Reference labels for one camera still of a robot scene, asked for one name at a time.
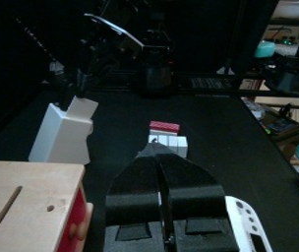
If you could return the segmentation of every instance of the black table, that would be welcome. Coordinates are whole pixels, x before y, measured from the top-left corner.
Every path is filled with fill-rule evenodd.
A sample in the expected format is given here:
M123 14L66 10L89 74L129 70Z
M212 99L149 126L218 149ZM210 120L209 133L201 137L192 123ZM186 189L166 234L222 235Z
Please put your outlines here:
M176 95L143 98L134 93L94 93L101 103L89 138L93 162L85 187L97 205L86 251L103 251L106 195L113 179L149 139L151 120L178 123L188 136L188 158L222 184L226 194L256 209L275 251L299 251L299 181L260 122L237 97ZM0 159L28 160L47 105L42 93L0 132Z

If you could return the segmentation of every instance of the slot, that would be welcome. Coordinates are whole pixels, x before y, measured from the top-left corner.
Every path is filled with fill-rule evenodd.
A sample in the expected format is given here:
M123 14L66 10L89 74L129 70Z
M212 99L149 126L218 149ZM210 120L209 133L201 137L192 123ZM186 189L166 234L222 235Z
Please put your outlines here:
M8 202L7 202L7 204L6 204L6 207L3 208L3 210L0 212L0 223L2 223L3 219L6 218L6 216L7 216L7 214L8 214L10 210L11 210L11 207L12 207L16 199L19 198L22 190L23 190L23 186L19 186L16 188L16 190L15 190L15 192L14 192L14 194L12 194Z

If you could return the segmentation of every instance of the small red block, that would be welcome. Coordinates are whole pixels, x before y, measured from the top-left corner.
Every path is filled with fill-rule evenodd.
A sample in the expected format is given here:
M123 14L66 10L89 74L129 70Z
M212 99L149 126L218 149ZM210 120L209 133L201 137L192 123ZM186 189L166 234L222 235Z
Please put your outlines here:
M150 129L180 133L181 125L169 122L151 121Z

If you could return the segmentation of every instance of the white block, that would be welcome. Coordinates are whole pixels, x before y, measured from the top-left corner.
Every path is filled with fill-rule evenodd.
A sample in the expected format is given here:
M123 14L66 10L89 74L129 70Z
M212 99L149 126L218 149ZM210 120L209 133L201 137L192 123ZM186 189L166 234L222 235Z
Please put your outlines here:
M150 135L150 136L149 136L149 143L153 143L154 140L155 140L155 142L158 143L158 141L160 141L160 136L158 136L158 135Z
M188 157L188 137L178 137L178 155Z
M178 133L162 130L150 130L150 135L168 135L168 136L178 136Z
M169 146L169 136L160 135L160 143L165 146Z
M169 136L169 148L178 153L178 136Z
M30 161L87 164L91 162L87 137L98 108L93 100L75 97L69 111L51 104L40 125Z

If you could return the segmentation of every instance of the wooden box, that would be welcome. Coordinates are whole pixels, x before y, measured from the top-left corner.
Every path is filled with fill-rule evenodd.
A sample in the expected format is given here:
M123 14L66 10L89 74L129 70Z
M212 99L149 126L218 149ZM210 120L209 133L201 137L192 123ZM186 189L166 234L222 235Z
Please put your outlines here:
M94 205L81 164L0 161L0 251L82 251Z

